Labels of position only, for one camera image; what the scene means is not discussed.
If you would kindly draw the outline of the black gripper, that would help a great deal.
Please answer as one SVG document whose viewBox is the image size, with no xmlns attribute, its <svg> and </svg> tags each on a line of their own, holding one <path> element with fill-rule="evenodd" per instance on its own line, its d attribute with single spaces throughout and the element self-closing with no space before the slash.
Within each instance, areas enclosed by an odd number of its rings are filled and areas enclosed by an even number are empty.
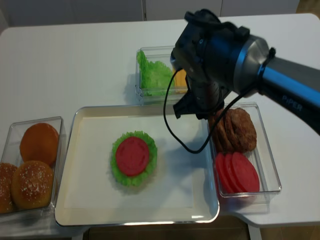
<svg viewBox="0 0 320 240">
<path fill-rule="evenodd" d="M 186 76 L 188 91 L 173 105 L 175 117 L 195 114 L 198 120 L 208 120 L 214 117 L 224 106 L 225 98 L 231 90 L 213 81 L 200 83 L 190 76 Z"/>
</svg>

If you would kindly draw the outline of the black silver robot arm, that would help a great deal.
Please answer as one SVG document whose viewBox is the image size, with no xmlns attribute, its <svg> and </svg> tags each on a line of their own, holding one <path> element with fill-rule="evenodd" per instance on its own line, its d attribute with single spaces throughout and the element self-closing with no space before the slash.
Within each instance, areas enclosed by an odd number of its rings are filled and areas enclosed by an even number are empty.
<svg viewBox="0 0 320 240">
<path fill-rule="evenodd" d="M 263 38 L 221 22 L 210 10 L 186 12 L 184 18 L 187 26 L 170 56 L 172 65 L 186 72 L 187 93 L 173 106 L 177 118 L 207 119 L 230 92 L 260 93 L 319 132 L 318 69 L 277 57 Z"/>
</svg>

